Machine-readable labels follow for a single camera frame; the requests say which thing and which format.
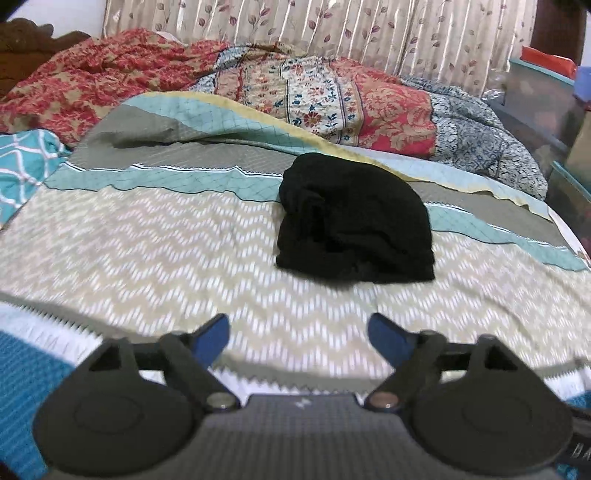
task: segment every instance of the black cloth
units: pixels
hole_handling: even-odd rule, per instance
[[[392,173],[307,153],[283,174],[279,198],[278,267],[336,281],[435,278],[427,209]]]

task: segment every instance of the teal container lid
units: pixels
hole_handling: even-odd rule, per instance
[[[591,202],[591,193],[589,193],[587,189],[583,187],[580,182],[569,173],[568,170],[566,170],[566,168],[564,168],[557,161],[555,161],[552,166],[554,167],[555,171],[557,171],[564,177],[565,180],[575,187],[581,193],[581,195],[587,199],[588,202]]]
[[[510,59],[509,63],[514,64],[514,65],[519,65],[520,67],[525,67],[525,68],[528,68],[531,70],[537,70],[538,72],[545,73],[546,75],[554,77],[556,80],[560,80],[561,82],[564,82],[567,85],[570,85],[570,86],[574,85],[574,80],[571,80],[568,77],[561,75],[560,73],[556,73],[556,72],[553,72],[552,70],[548,70],[548,69],[545,69],[545,68],[540,67],[538,65],[534,65],[533,63],[528,63],[526,61],[519,60],[519,59]]]

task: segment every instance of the beige curtain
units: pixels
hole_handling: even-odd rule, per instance
[[[108,0],[103,35],[145,27],[190,43],[289,43],[481,95],[528,45],[536,0]]]

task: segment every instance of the wall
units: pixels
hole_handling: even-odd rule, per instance
[[[570,3],[566,0],[537,0],[530,46],[579,63],[583,57],[586,23],[586,10],[575,0]]]
[[[583,47],[583,59],[581,65],[591,67],[591,14],[587,13],[587,31],[585,32],[585,45]]]
[[[28,18],[37,25],[53,25],[53,36],[80,30],[100,37],[106,0],[27,0],[11,18]]]

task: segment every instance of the crumpled blanket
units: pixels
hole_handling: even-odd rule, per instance
[[[427,209],[383,168],[306,153],[284,172],[279,199],[278,267],[338,282],[435,278]]]
[[[45,128],[74,147],[129,98],[187,89],[225,96],[336,144],[450,164],[545,198],[535,160],[481,100],[281,44],[201,40],[185,47],[145,29],[88,39],[9,92],[0,131]]]

